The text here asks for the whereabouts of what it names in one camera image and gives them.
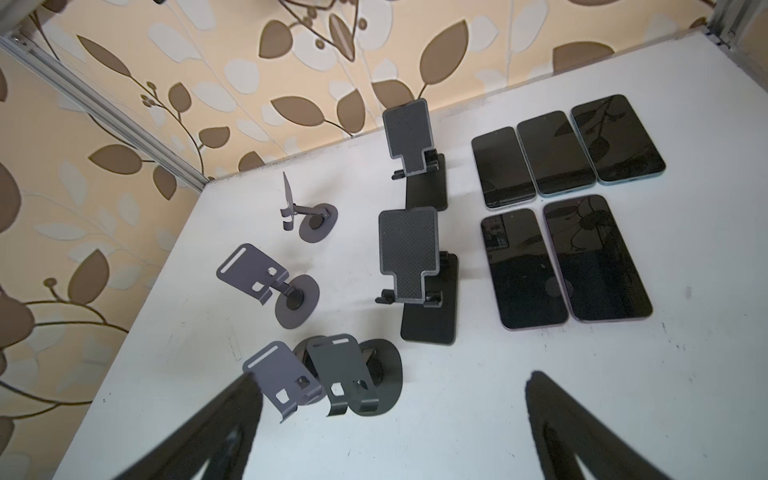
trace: black smartphone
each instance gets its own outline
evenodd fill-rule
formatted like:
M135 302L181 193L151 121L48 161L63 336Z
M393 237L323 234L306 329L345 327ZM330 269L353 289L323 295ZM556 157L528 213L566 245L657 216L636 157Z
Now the black smartphone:
M518 125L520 142L542 195L589 187L596 179L584 149L562 111Z
M527 329L565 323L568 309L533 211L494 215L480 227L502 325Z
M488 208L516 204L536 196L514 128L504 127L473 138L472 150Z
M609 184L661 174L667 165L623 95L571 110L600 182Z
M593 322L652 314L640 274L603 197L555 202L544 207L544 216L576 318Z

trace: smartphone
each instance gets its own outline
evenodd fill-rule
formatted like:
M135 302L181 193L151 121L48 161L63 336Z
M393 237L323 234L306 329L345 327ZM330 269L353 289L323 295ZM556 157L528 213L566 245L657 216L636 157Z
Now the smartphone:
M653 312L608 202L600 195L544 207L571 308L585 322L640 319Z
M625 96L579 105L571 115L600 182L635 180L667 168Z
M536 196L514 128L504 127L473 138L472 150L488 208L516 204Z
M533 211L488 217L480 227L502 325L528 329L565 323L568 309Z
M594 185L592 166L564 112L526 120L518 125L518 134L542 195Z

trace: white tabletop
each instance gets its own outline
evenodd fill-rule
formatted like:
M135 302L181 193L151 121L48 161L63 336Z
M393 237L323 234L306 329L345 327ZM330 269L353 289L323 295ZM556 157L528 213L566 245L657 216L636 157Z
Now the white tabletop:
M499 322L480 220L473 137L625 94L667 162L605 196L654 305L651 318L509 332ZM405 384L385 415L326 418L327 399L282 425L265 402L246 478L541 478L525 382L546 372L673 478L764 478L768 467L768 94L701 34L432 115L449 208L441 250L460 259L455 344L400 339L378 305L377 217L406 183L383 131L209 185L168 257L56 474L110 478L189 419L273 340L384 338ZM285 232L282 173L298 204L339 209L324 241ZM541 215L545 200L526 205ZM216 278L241 243L320 286L316 311L281 328L274 301Z

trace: rectangular stand base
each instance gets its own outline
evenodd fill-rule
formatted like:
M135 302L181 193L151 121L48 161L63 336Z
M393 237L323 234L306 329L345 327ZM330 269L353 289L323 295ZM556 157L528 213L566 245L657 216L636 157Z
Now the rectangular stand base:
M434 207L438 212L448 208L445 191L445 155L438 154L438 170L406 177L406 208Z
M447 265L440 263L440 274L425 277L424 284L426 291L442 291L442 306L429 308L406 303L400 336L408 342L451 345L456 340L458 257L450 253Z

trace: floral wallpaper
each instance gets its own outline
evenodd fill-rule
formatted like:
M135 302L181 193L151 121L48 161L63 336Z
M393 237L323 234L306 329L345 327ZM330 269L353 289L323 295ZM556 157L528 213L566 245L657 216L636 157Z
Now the floral wallpaper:
M703 25L713 5L48 0L25 31L222 177L376 129L413 98L440 108Z
M0 478L53 476L197 192L0 53Z

